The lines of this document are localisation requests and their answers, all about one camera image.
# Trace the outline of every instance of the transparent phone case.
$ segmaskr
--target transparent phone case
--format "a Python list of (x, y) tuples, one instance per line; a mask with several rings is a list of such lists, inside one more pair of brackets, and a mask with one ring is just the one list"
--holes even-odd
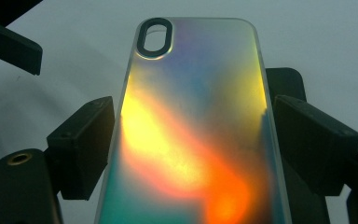
[[(156, 27), (165, 41), (148, 50)], [(96, 221), (291, 223), (271, 110), (249, 22), (144, 21)]]

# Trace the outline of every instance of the phone case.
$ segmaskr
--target phone case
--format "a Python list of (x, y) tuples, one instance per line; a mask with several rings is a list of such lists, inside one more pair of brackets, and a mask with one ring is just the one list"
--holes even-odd
[(291, 223), (252, 24), (144, 21), (125, 86), (97, 223)]

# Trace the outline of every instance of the white backdrop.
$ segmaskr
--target white backdrop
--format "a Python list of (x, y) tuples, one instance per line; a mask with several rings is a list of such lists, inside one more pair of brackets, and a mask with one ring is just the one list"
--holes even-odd
[[(358, 131), (358, 1), (43, 1), (8, 26), (43, 48), (40, 77), (0, 61), (0, 158), (46, 149), (46, 137), (88, 101), (118, 103), (136, 26), (152, 17), (236, 17), (257, 29), (264, 63), (293, 67), (311, 104)], [(87, 202), (61, 200), (64, 222), (94, 220)], [(345, 188), (328, 198), (331, 223), (348, 223)]]

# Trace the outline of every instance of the black mount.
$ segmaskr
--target black mount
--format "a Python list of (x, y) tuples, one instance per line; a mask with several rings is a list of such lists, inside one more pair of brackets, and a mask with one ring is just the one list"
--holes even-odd
[[(346, 184), (350, 223), (358, 224), (358, 132), (309, 105), (296, 70), (266, 71), (293, 223), (330, 223), (325, 196), (338, 196)], [(50, 134), (44, 152), (25, 149), (0, 160), (0, 223), (62, 223), (56, 194), (90, 197), (114, 122), (111, 97), (101, 98)]]
[(34, 41), (8, 30), (6, 26), (40, 1), (0, 1), (0, 59), (33, 75), (40, 74), (42, 48)]

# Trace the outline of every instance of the iridescent phone case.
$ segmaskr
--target iridescent phone case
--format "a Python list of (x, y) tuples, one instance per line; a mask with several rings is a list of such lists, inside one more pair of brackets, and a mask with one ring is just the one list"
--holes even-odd
[[(155, 26), (165, 42), (148, 50)], [(119, 111), (97, 223), (291, 223), (249, 22), (144, 21)]]

